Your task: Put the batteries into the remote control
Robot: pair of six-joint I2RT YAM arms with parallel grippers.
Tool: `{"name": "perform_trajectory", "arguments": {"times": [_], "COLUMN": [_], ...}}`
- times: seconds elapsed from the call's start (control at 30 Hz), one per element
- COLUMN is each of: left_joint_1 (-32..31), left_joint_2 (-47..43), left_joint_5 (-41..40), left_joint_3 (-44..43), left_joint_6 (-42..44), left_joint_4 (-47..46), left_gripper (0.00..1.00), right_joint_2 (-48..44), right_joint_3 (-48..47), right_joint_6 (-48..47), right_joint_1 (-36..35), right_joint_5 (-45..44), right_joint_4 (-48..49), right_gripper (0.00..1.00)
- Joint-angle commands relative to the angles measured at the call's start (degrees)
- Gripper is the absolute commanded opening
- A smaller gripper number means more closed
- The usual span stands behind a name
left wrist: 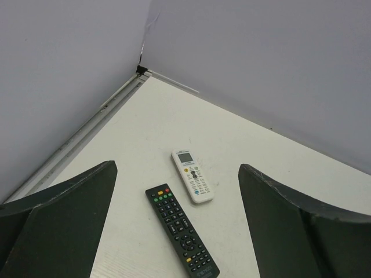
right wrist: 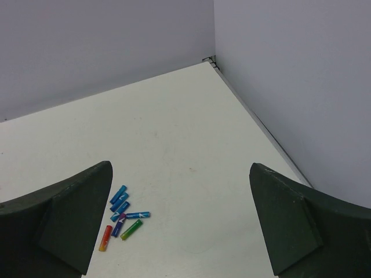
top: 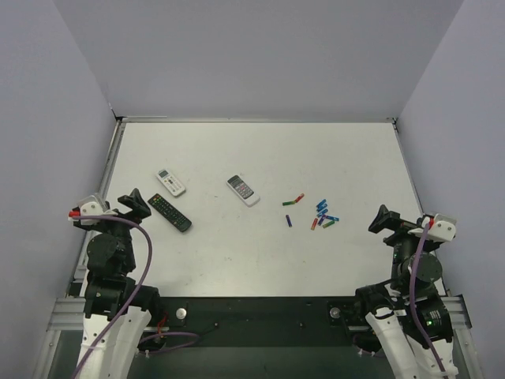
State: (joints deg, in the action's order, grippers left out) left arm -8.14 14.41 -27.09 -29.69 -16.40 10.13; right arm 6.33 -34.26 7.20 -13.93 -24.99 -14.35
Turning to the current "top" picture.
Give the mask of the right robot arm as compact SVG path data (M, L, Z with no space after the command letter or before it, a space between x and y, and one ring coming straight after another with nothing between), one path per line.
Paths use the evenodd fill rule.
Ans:
M436 287L443 267L434 254L455 239L455 219L436 213L410 222L381 205L368 229L391 231L383 240L393 249L391 277L355 291L357 319L368 329L353 334L353 345L360 355L385 357L397 378L457 377L451 316Z

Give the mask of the black TV remote control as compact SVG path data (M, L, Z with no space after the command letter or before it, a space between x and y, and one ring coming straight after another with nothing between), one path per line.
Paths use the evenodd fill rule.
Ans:
M158 193L148 200L148 204L181 233L186 232L193 225L190 219Z

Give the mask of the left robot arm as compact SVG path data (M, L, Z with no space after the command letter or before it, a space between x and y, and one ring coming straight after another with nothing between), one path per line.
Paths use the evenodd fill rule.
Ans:
M129 274L136 268L131 231L151 209L138 189L118 198L127 213L99 194L69 212L74 227L95 232L86 247L83 335L74 378L125 378L144 329L163 315L159 291Z

